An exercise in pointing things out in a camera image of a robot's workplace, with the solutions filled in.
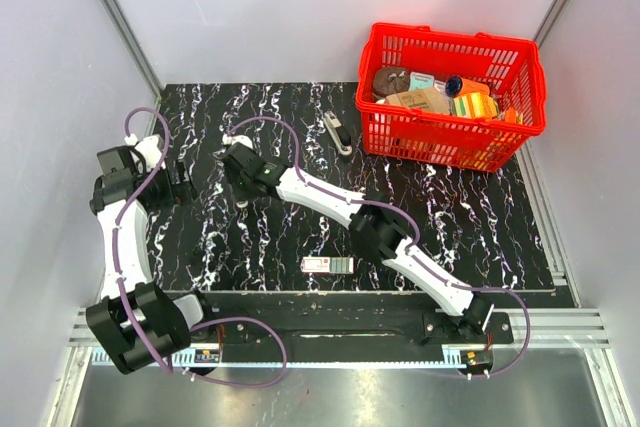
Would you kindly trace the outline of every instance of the marble surface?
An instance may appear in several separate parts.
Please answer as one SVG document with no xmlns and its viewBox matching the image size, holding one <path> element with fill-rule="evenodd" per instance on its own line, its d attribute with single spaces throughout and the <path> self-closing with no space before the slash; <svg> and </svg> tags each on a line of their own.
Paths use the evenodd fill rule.
<svg viewBox="0 0 640 427">
<path fill-rule="evenodd" d="M 515 158 L 496 174 L 367 155 L 362 150 L 356 84 L 170 85 L 161 112 L 171 129 L 170 155 L 183 158 L 199 198 L 152 213 L 150 263 L 164 289 L 412 290 L 400 274 L 356 259 L 354 275 L 305 275 L 304 256 L 350 256 L 348 232 L 309 209 L 275 199 L 236 208 L 222 164 L 222 135 L 256 115 L 281 118 L 298 133 L 302 167 L 350 190 L 387 194 L 421 228 L 422 248 L 472 285 L 536 290 L 553 287 Z M 322 123 L 332 110 L 355 152 L 340 157 Z M 263 156 L 292 160 L 279 125 L 242 129 Z"/>
</svg>

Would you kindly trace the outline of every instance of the plastic shopping basket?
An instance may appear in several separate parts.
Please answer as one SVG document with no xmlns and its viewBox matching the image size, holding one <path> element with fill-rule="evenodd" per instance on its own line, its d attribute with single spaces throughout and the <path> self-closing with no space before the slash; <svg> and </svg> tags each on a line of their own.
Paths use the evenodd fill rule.
<svg viewBox="0 0 640 427">
<path fill-rule="evenodd" d="M 459 75 L 488 84 L 500 109 L 514 107 L 524 124 L 376 104 L 373 78 L 390 65 L 443 81 Z M 544 130 L 546 95 L 538 47 L 532 41 L 378 23 L 360 60 L 356 105 L 364 150 L 370 154 L 495 172 L 529 137 Z"/>
</svg>

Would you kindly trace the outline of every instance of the purple hose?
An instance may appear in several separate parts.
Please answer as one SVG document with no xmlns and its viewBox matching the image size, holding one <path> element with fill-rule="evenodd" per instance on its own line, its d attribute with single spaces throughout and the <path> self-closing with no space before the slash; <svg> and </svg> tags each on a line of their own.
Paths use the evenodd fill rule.
<svg viewBox="0 0 640 427">
<path fill-rule="evenodd" d="M 212 384 L 227 385 L 229 387 L 252 387 L 254 389 L 261 389 L 261 388 L 264 388 L 264 387 L 271 387 L 272 385 L 275 385 L 278 382 L 280 382 L 282 380 L 282 378 L 286 374 L 287 349 L 284 347 L 284 343 L 282 342 L 282 339 L 280 338 L 280 336 L 278 334 L 276 334 L 276 332 L 271 327 L 269 327 L 267 324 L 265 324 L 261 320 L 252 319 L 251 317 L 227 317 L 226 319 L 209 320 L 207 322 L 203 322 L 201 324 L 194 325 L 193 327 L 191 327 L 191 332 L 195 332 L 197 330 L 204 329 L 205 327 L 209 327 L 211 325 L 224 324 L 226 322 L 250 322 L 252 324 L 259 325 L 264 330 L 269 332 L 269 334 L 271 334 L 271 336 L 278 343 L 278 347 L 280 347 L 280 354 L 282 355 L 282 368 L 280 369 L 280 372 L 278 373 L 278 375 L 274 379 L 269 380 L 268 382 L 262 382 L 260 384 L 243 384 L 243 383 L 231 382 L 231 381 L 227 381 L 227 380 L 212 379 L 210 377 L 205 377 L 203 375 L 198 375 L 198 374 L 194 374 L 194 373 L 191 373 L 191 375 L 193 377 L 197 378 L 197 379 L 204 380 L 205 382 L 210 382 Z"/>
<path fill-rule="evenodd" d="M 247 120 L 243 120 L 242 122 L 240 122 L 239 124 L 237 124 L 235 127 L 233 127 L 231 130 L 229 130 L 229 132 L 227 133 L 227 135 L 231 135 L 233 134 L 238 128 L 242 127 L 243 125 L 246 125 L 250 122 L 255 122 L 256 120 L 267 120 L 270 122 L 275 122 L 277 124 L 282 125 L 284 128 L 286 128 L 289 133 L 291 134 L 291 137 L 293 137 L 293 142 L 295 144 L 295 155 L 294 155 L 294 168 L 296 170 L 296 174 L 298 175 L 298 177 L 300 178 L 300 180 L 302 182 L 305 183 L 305 185 L 308 185 L 310 187 L 313 187 L 316 190 L 319 190 L 320 192 L 330 195 L 331 197 L 334 197 L 338 200 L 343 200 L 346 201 L 347 199 L 343 196 L 341 196 L 340 194 L 336 194 L 335 192 L 331 192 L 319 185 L 315 185 L 313 182 L 311 181 L 307 181 L 304 178 L 304 175 L 302 173 L 302 171 L 300 170 L 300 141 L 298 140 L 298 136 L 296 135 L 296 132 L 293 130 L 293 128 L 287 124 L 286 122 L 280 120 L 280 119 L 276 119 L 274 117 L 266 117 L 266 116 L 258 116 L 258 117 L 252 117 L 250 119 Z M 391 210 L 392 212 L 395 212 L 396 214 L 401 215 L 407 222 L 409 222 L 409 224 L 411 225 L 411 227 L 413 228 L 414 232 L 415 232 L 415 240 L 413 240 L 413 242 L 411 242 L 411 244 L 409 244 L 407 246 L 407 249 L 409 249 L 410 247 L 416 245 L 418 243 L 418 241 L 420 240 L 420 229 L 418 228 L 418 224 L 416 223 L 415 220 L 413 220 L 413 218 L 407 214 L 404 210 L 390 205 L 390 204 L 386 204 L 384 202 L 377 202 L 374 200 L 352 200 L 351 201 L 354 204 L 362 204 L 362 205 L 373 205 L 375 207 L 380 207 L 383 209 L 388 209 Z M 411 256 L 411 258 L 413 260 L 415 260 L 420 266 L 422 266 L 427 272 L 429 272 L 433 277 L 435 277 L 436 279 L 438 279 L 440 282 L 442 283 L 447 283 L 447 280 L 438 275 L 435 271 L 433 271 L 431 268 L 429 268 L 429 266 L 425 265 L 419 258 L 415 257 L 415 256 Z M 531 340 L 531 317 L 529 315 L 529 309 L 527 308 L 527 305 L 524 303 L 524 301 L 522 300 L 522 298 L 516 294 L 515 292 L 509 290 L 509 289 L 504 289 L 501 287 L 470 287 L 468 285 L 461 285 L 461 284 L 451 284 L 451 286 L 460 289 L 460 290 L 466 290 L 469 292 L 478 292 L 478 293 L 502 293 L 502 294 L 507 294 L 511 297 L 513 297 L 518 304 L 520 305 L 520 307 L 522 308 L 522 312 L 524 313 L 524 318 L 525 318 L 525 324 L 526 324 L 526 334 L 525 334 L 525 338 L 524 338 L 524 342 L 522 344 L 522 349 L 520 350 L 520 352 L 518 352 L 518 355 L 516 355 L 516 357 L 506 366 L 502 367 L 501 369 L 498 369 L 497 371 L 493 372 L 491 375 L 495 376 L 495 375 L 499 375 L 499 374 L 503 374 L 509 370 L 511 370 L 511 368 L 513 368 L 516 364 L 518 364 L 522 358 L 524 357 L 524 355 L 527 352 L 527 349 L 529 348 L 529 342 Z M 458 375 L 444 375 L 445 377 L 459 377 Z M 481 376 L 481 375 L 476 375 L 473 376 L 472 378 L 487 378 L 485 376 Z"/>
<path fill-rule="evenodd" d="M 163 133 L 164 133 L 164 146 L 162 148 L 162 155 L 160 156 L 160 160 L 158 161 L 156 166 L 149 173 L 149 175 L 144 180 L 144 182 L 142 182 L 142 184 L 140 184 L 140 186 L 127 199 L 125 204 L 122 206 L 122 209 L 120 209 L 120 212 L 116 216 L 116 222 L 115 222 L 116 226 L 114 227 L 114 229 L 112 231 L 112 237 L 111 237 L 111 249 L 112 249 L 112 254 L 113 254 L 113 266 L 114 266 L 114 269 L 121 276 L 122 276 L 122 266 L 120 265 L 120 255 L 119 255 L 119 250 L 118 250 L 118 234 L 120 232 L 120 222 L 122 222 L 122 218 L 124 217 L 124 214 L 126 213 L 127 209 L 136 201 L 138 196 L 142 193 L 142 191 L 144 189 L 147 188 L 147 186 L 151 183 L 151 181 L 156 176 L 158 171 L 162 168 L 162 164 L 164 163 L 165 159 L 167 158 L 167 153 L 169 152 L 169 140 L 170 140 L 169 125 L 167 124 L 167 121 L 165 120 L 165 118 L 162 115 L 160 115 L 160 113 L 158 113 L 157 111 L 155 111 L 153 109 L 150 109 L 149 107 L 139 107 L 139 108 L 134 109 L 131 112 L 129 112 L 129 115 L 127 115 L 127 117 L 126 117 L 126 119 L 124 121 L 124 130 L 125 130 L 125 133 L 127 134 L 127 137 L 129 135 L 131 135 L 131 131 L 129 130 L 129 122 L 131 121 L 131 118 L 135 114 L 137 114 L 138 112 L 148 112 L 150 114 L 153 114 L 160 121 L 160 123 L 162 124 L 162 130 L 163 130 Z M 129 319 L 129 322 L 131 322 L 131 326 L 136 331 L 136 333 L 140 337 L 140 340 L 142 341 L 144 346 L 147 348 L 147 350 L 151 354 L 151 357 L 153 357 L 153 360 L 155 360 L 156 363 L 165 372 L 167 372 L 169 374 L 173 373 L 174 370 L 173 370 L 173 364 L 171 362 L 171 357 L 168 357 L 167 358 L 167 362 L 165 363 L 164 359 L 162 358 L 160 353 L 156 350 L 156 348 L 153 346 L 153 343 L 151 342 L 151 340 L 149 340 L 149 337 L 147 337 L 147 334 L 145 334 L 144 330 L 140 326 L 140 323 L 136 319 L 135 314 L 133 313 L 133 309 L 131 308 L 131 304 L 129 303 L 129 298 L 127 297 L 127 291 L 125 289 L 124 280 L 123 280 L 122 277 L 120 277 L 117 280 L 117 284 L 118 284 L 118 289 L 120 290 L 120 299 L 122 301 L 122 306 L 124 307 L 124 310 L 125 310 L 125 312 L 127 314 L 127 318 Z M 194 376 L 196 376 L 196 377 L 198 377 L 198 378 L 200 378 L 202 380 L 206 380 L 207 382 L 213 382 L 213 383 L 222 384 L 222 385 L 229 385 L 229 386 L 233 386 L 233 387 L 254 387 L 254 388 L 269 387 L 269 386 L 274 385 L 275 383 L 279 382 L 284 377 L 285 372 L 286 372 L 287 352 L 286 352 L 286 349 L 284 347 L 284 344 L 282 343 L 282 339 L 278 336 L 278 334 L 271 327 L 269 327 L 264 322 L 262 322 L 260 320 L 257 320 L 257 319 L 252 319 L 252 318 L 249 318 L 249 317 L 229 317 L 229 318 L 224 318 L 224 319 L 213 320 L 213 321 L 210 321 L 210 322 L 204 322 L 202 324 L 194 326 L 191 330 L 202 329 L 202 328 L 207 327 L 209 325 L 216 325 L 216 324 L 223 324 L 223 323 L 226 323 L 226 322 L 237 322 L 237 321 L 251 322 L 253 324 L 257 324 L 260 327 L 264 328 L 267 332 L 269 332 L 273 336 L 273 338 L 276 340 L 276 342 L 278 343 L 278 346 L 280 347 L 280 351 L 282 352 L 282 369 L 280 369 L 280 373 L 278 374 L 278 376 L 275 379 L 273 379 L 272 381 L 264 382 L 262 384 L 241 384 L 241 383 L 236 383 L 236 382 L 226 382 L 224 380 L 210 379 L 208 377 L 203 377 L 203 376 L 199 376 L 199 375 L 195 375 L 195 374 L 192 374 L 192 375 L 194 375 Z"/>
</svg>

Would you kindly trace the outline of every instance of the purple cable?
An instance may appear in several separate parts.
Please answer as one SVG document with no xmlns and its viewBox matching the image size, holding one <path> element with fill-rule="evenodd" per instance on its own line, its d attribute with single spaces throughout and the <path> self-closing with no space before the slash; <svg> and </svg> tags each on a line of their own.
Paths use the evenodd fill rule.
<svg viewBox="0 0 640 427">
<path fill-rule="evenodd" d="M 126 213 L 127 209 L 136 201 L 136 199 L 142 193 L 142 191 L 147 188 L 147 186 L 151 183 L 151 181 L 156 176 L 158 171 L 162 168 L 162 164 L 164 163 L 165 159 L 167 158 L 167 153 L 169 152 L 169 139 L 170 139 L 169 124 L 167 124 L 166 119 L 162 115 L 160 115 L 159 112 L 157 112 L 157 111 L 155 111 L 153 109 L 150 109 L 149 107 L 138 107 L 137 109 L 134 109 L 131 112 L 129 112 L 129 114 L 127 115 L 127 117 L 125 118 L 125 121 L 124 121 L 124 131 L 127 134 L 127 137 L 129 135 L 131 135 L 131 131 L 129 129 L 129 122 L 131 121 L 131 118 L 135 114 L 137 114 L 138 112 L 148 112 L 150 114 L 153 114 L 160 121 L 160 123 L 162 124 L 162 130 L 163 130 L 163 133 L 164 133 L 164 146 L 162 148 L 162 154 L 160 156 L 160 160 L 158 160 L 158 163 L 156 164 L 156 166 L 149 173 L 149 175 L 144 180 L 144 182 L 142 182 L 142 184 L 140 184 L 140 186 L 127 199 L 127 201 L 125 202 L 124 206 L 122 207 L 122 209 L 120 209 L 120 212 L 116 216 L 116 222 L 115 222 L 116 226 L 114 227 L 114 229 L 112 231 L 112 237 L 111 237 L 111 249 L 112 249 L 112 254 L 113 254 L 113 266 L 114 266 L 115 271 L 118 274 L 120 274 L 120 276 L 121 276 L 117 280 L 118 288 L 120 290 L 120 299 L 122 301 L 122 306 L 124 307 L 124 310 L 125 310 L 125 312 L 127 314 L 127 318 L 129 319 L 129 322 L 131 322 L 131 326 L 136 331 L 136 333 L 140 337 L 140 340 L 142 341 L 144 346 L 147 348 L 147 350 L 151 354 L 151 357 L 153 357 L 153 360 L 156 361 L 156 363 L 162 368 L 162 370 L 164 370 L 165 372 L 167 372 L 169 374 L 172 374 L 173 373 L 173 363 L 171 361 L 171 357 L 168 357 L 167 358 L 167 362 L 165 363 L 164 359 L 162 358 L 160 353 L 156 350 L 156 348 L 153 346 L 153 343 L 151 342 L 149 337 L 147 337 L 147 334 L 144 332 L 144 330 L 140 326 L 140 323 L 136 319 L 135 314 L 133 313 L 133 309 L 131 308 L 131 304 L 129 303 L 129 298 L 127 297 L 127 291 L 126 291 L 125 286 L 124 286 L 124 280 L 122 278 L 122 266 L 120 265 L 120 255 L 119 255 L 119 250 L 118 250 L 118 233 L 120 231 L 120 222 L 122 221 L 122 218 L 124 217 L 124 214 Z M 206 380 L 207 382 L 212 382 L 212 383 L 221 384 L 221 385 L 229 385 L 229 386 L 232 386 L 232 387 L 254 387 L 254 388 L 270 387 L 270 386 L 274 385 L 275 383 L 279 382 L 280 380 L 282 380 L 282 378 L 284 377 L 285 372 L 286 372 L 287 351 L 286 351 L 286 349 L 284 347 L 282 339 L 278 336 L 278 334 L 271 327 L 269 327 L 264 322 L 262 322 L 260 320 L 257 320 L 257 319 L 252 319 L 250 317 L 228 317 L 228 318 L 224 318 L 224 319 L 217 319 L 217 320 L 212 320 L 212 321 L 209 321 L 209 322 L 204 322 L 202 324 L 194 326 L 191 330 L 193 331 L 193 330 L 202 329 L 202 328 L 207 327 L 209 325 L 216 325 L 216 324 L 223 324 L 223 323 L 226 323 L 226 322 L 237 322 L 237 321 L 251 322 L 253 324 L 257 324 L 260 327 L 264 328 L 267 332 L 269 332 L 273 336 L 273 338 L 276 340 L 276 342 L 278 343 L 278 346 L 280 347 L 280 351 L 282 352 L 282 368 L 280 369 L 280 373 L 278 374 L 278 376 L 275 379 L 273 379 L 272 381 L 264 382 L 262 384 L 241 384 L 241 383 L 236 383 L 236 382 L 226 382 L 224 380 L 210 379 L 208 377 L 204 377 L 204 376 L 200 376 L 200 375 L 196 375 L 196 374 L 192 374 L 192 375 L 194 375 L 195 377 L 197 377 L 197 378 L 199 378 L 201 380 Z"/>
<path fill-rule="evenodd" d="M 285 348 L 284 343 L 282 342 L 282 339 L 280 338 L 280 336 L 278 334 L 276 334 L 276 332 L 271 327 L 269 327 L 267 324 L 265 324 L 261 320 L 252 319 L 251 317 L 227 317 L 225 319 L 209 320 L 207 322 L 203 322 L 201 324 L 194 325 L 193 327 L 191 327 L 191 332 L 195 332 L 197 330 L 204 329 L 205 327 L 209 327 L 211 325 L 224 324 L 226 322 L 250 322 L 252 324 L 256 324 L 256 325 L 262 327 L 264 330 L 269 332 L 269 334 L 271 334 L 271 336 L 278 343 L 278 347 L 280 347 L 280 353 L 282 354 L 282 367 L 280 368 L 280 373 L 274 379 L 269 380 L 268 382 L 262 382 L 262 383 L 259 383 L 259 384 L 243 384 L 243 383 L 231 382 L 231 381 L 227 381 L 227 380 L 212 379 L 210 377 L 205 377 L 203 375 L 198 375 L 198 374 L 194 374 L 194 373 L 191 373 L 191 376 L 196 378 L 196 379 L 204 380 L 205 382 L 209 382 L 209 383 L 212 383 L 212 384 L 227 385 L 229 387 L 252 387 L 254 389 L 261 389 L 261 388 L 264 388 L 264 387 L 271 387 L 272 385 L 275 385 L 278 382 L 280 382 L 282 380 L 282 378 L 286 374 L 287 349 Z"/>
<path fill-rule="evenodd" d="M 327 190 L 319 185 L 314 184 L 311 181 L 308 181 L 304 178 L 304 175 L 302 174 L 302 171 L 300 170 L 300 141 L 298 140 L 298 136 L 296 134 L 296 132 L 293 130 L 293 128 L 287 124 L 286 122 L 280 120 L 280 119 L 276 119 L 274 117 L 266 117 L 266 116 L 258 116 L 258 117 L 252 117 L 250 119 L 247 120 L 243 120 L 242 122 L 240 122 L 239 124 L 237 124 L 235 127 L 233 127 L 231 130 L 229 130 L 229 132 L 227 133 L 227 135 L 231 135 L 233 134 L 237 129 L 239 129 L 240 127 L 242 127 L 243 125 L 246 125 L 250 122 L 255 122 L 256 120 L 267 120 L 267 121 L 271 121 L 271 122 L 275 122 L 277 124 L 282 125 L 284 128 L 286 128 L 289 133 L 291 134 L 291 136 L 293 137 L 293 142 L 295 144 L 295 156 L 294 156 L 294 168 L 296 170 L 296 174 L 298 175 L 298 178 L 305 184 L 308 185 L 310 187 L 313 187 L 316 190 L 319 190 L 320 192 L 327 194 L 331 197 L 334 197 L 338 200 L 342 200 L 342 201 L 346 201 L 347 199 L 339 194 L 336 194 L 335 192 L 331 192 L 330 190 Z M 420 240 L 420 229 L 418 228 L 418 224 L 416 223 L 415 220 L 413 220 L 413 218 L 407 214 L 404 210 L 394 206 L 394 205 L 390 205 L 390 204 L 386 204 L 384 202 L 377 202 L 374 200 L 352 200 L 351 201 L 354 204 L 359 204 L 359 205 L 372 205 L 375 207 L 380 207 L 383 209 L 388 209 L 391 210 L 392 212 L 395 212 L 396 214 L 401 215 L 407 222 L 409 222 L 409 225 L 411 225 L 411 227 L 413 228 L 414 232 L 415 232 L 415 240 L 413 240 L 413 242 L 411 242 L 409 245 L 407 245 L 406 250 L 408 251 L 408 249 L 414 245 L 416 245 L 418 243 L 418 241 Z M 433 277 L 435 277 L 437 280 L 439 280 L 440 282 L 446 284 L 447 280 L 438 275 L 435 271 L 433 271 L 431 268 L 429 268 L 429 266 L 425 265 L 419 258 L 415 257 L 415 256 L 411 256 L 411 258 L 413 260 L 415 260 L 420 266 L 422 266 L 427 272 L 429 272 Z M 516 355 L 516 357 L 506 366 L 498 369 L 497 371 L 493 372 L 491 375 L 495 376 L 495 375 L 500 375 L 503 374 L 509 370 L 511 370 L 511 368 L 513 368 L 516 364 L 518 364 L 522 358 L 524 357 L 524 355 L 527 352 L 527 349 L 529 348 L 529 342 L 531 341 L 531 316 L 529 315 L 529 309 L 527 308 L 527 305 L 524 303 L 524 301 L 522 300 L 522 298 L 516 294 L 515 292 L 509 290 L 509 289 L 504 289 L 502 287 L 471 287 L 468 285 L 461 285 L 461 284 L 450 284 L 452 287 L 455 287 L 457 289 L 460 290 L 466 290 L 469 292 L 478 292 L 478 293 L 502 293 L 502 294 L 507 294 L 511 297 L 513 297 L 516 302 L 518 302 L 518 304 L 520 305 L 520 307 L 522 308 L 522 312 L 524 313 L 524 318 L 525 318 L 525 324 L 526 324 L 526 334 L 525 334 L 525 338 L 524 338 L 524 342 L 522 344 L 522 349 L 520 349 L 520 352 L 518 352 L 518 355 Z M 441 375 L 439 374 L 440 377 L 459 377 L 458 375 Z M 475 375 L 472 378 L 481 378 L 481 379 L 485 379 L 488 377 L 482 376 L 482 375 Z"/>
</svg>

